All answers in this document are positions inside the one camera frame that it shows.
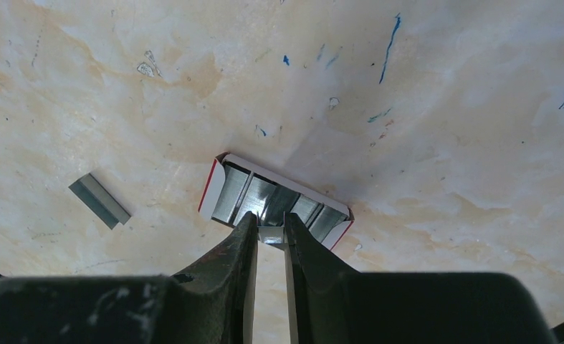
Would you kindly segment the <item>staple box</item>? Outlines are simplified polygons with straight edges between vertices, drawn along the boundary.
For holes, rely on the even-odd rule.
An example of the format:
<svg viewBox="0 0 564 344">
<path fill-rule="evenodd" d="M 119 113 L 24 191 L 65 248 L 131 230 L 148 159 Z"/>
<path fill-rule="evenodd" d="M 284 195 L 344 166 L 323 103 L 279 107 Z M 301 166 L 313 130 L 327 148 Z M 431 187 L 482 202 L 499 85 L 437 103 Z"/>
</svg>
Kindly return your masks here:
<svg viewBox="0 0 564 344">
<path fill-rule="evenodd" d="M 229 152 L 215 157 L 198 212 L 229 227 L 247 212 L 256 215 L 258 227 L 285 227 L 285 214 L 296 214 L 327 249 L 355 221 L 348 206 Z"/>
</svg>

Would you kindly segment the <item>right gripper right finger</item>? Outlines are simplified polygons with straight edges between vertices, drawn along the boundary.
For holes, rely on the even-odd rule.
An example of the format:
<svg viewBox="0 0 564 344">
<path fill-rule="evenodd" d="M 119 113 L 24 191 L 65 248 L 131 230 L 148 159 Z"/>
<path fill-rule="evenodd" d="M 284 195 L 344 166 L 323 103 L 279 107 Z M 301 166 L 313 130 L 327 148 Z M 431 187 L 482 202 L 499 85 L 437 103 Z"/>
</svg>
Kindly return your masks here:
<svg viewBox="0 0 564 344">
<path fill-rule="evenodd" d="M 554 343 L 531 294 L 494 272 L 359 272 L 285 215 L 293 343 Z"/>
</svg>

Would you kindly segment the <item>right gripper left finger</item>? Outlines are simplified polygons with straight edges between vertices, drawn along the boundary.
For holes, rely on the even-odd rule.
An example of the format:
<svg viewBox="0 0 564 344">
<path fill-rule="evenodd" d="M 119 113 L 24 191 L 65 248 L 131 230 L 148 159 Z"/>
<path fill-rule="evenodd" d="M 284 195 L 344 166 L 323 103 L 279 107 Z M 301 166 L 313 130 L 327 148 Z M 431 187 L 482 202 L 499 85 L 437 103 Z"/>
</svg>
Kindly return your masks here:
<svg viewBox="0 0 564 344">
<path fill-rule="evenodd" d="M 0 343 L 250 343 L 257 218 L 171 275 L 0 279 Z"/>
</svg>

